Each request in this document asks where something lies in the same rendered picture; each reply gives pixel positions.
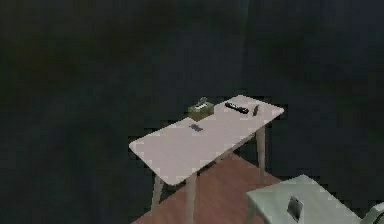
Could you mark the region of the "olive green tissue box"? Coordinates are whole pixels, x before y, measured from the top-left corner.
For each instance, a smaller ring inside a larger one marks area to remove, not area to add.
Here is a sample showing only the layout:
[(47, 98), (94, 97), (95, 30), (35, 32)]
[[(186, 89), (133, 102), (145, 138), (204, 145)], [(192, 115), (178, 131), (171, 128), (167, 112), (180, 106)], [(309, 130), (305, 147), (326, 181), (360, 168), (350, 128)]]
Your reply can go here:
[(188, 108), (188, 117), (198, 122), (214, 114), (214, 105), (202, 97), (195, 105)]

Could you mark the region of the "pale green table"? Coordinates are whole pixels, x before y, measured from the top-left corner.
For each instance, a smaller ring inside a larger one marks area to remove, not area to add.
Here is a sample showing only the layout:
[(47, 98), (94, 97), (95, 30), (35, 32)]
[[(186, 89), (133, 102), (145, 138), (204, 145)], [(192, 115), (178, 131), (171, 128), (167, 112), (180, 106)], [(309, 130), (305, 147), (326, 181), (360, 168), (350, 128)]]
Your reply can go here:
[(246, 224), (360, 224), (361, 219), (306, 175), (246, 193)]

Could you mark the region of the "dark grey phone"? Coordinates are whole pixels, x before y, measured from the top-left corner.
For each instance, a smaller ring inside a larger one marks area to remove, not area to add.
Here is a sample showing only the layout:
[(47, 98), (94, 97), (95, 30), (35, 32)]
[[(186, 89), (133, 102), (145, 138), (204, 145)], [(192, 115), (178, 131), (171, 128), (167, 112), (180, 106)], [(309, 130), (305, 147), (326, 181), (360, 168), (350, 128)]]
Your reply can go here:
[(298, 222), (301, 218), (303, 203), (295, 196), (291, 196), (287, 206), (287, 213)]

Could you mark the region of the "pale pink table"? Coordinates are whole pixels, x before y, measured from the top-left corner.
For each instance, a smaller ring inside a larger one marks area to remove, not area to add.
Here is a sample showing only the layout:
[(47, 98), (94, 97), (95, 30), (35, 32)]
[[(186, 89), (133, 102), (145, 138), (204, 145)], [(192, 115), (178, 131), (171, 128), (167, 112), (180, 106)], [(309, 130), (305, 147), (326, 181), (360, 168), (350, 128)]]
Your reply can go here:
[[(198, 171), (224, 158), (252, 138), (257, 141), (259, 180), (264, 180), (265, 126), (281, 115), (284, 109), (244, 95), (232, 97), (228, 102), (249, 109), (249, 113), (239, 113), (221, 102), (214, 106), (213, 115), (198, 122), (187, 117), (129, 144), (132, 152), (155, 173), (152, 211), (158, 208), (165, 184), (175, 186), (185, 182), (183, 224), (193, 224)], [(256, 105), (259, 105), (258, 114), (252, 116)], [(203, 130), (193, 130), (189, 127), (192, 124), (199, 125)]]

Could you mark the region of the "black remote control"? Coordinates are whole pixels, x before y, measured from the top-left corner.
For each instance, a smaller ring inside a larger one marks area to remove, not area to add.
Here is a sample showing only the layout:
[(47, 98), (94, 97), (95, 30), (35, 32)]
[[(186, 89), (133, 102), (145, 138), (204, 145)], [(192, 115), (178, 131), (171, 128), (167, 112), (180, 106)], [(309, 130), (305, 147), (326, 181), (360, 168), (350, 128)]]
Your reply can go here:
[(242, 114), (248, 114), (249, 113), (249, 109), (244, 108), (244, 107), (240, 107), (240, 106), (238, 106), (234, 103), (231, 103), (231, 102), (226, 102), (224, 105), (225, 105), (225, 107), (233, 109), (233, 110), (235, 110), (239, 113), (242, 113)]

